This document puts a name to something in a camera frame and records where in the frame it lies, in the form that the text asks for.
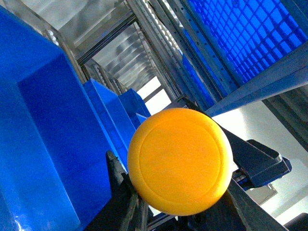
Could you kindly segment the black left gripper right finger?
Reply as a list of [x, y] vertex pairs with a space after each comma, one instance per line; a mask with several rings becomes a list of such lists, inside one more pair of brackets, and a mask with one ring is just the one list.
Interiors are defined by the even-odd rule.
[[285, 231], [236, 182], [204, 212], [188, 217], [192, 231]]

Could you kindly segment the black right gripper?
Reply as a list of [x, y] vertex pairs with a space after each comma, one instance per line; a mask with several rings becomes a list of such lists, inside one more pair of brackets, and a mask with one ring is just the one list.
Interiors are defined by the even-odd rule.
[[220, 128], [231, 145], [233, 160], [239, 168], [232, 174], [232, 179], [243, 190], [263, 187], [292, 171], [290, 160], [277, 151], [254, 139], [245, 141], [224, 127]]

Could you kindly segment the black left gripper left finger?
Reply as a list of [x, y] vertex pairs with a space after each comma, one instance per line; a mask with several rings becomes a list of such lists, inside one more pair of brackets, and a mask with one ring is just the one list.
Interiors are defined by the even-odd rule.
[[106, 152], [112, 199], [108, 203], [111, 231], [146, 231], [148, 205], [132, 186], [128, 173], [112, 151]]

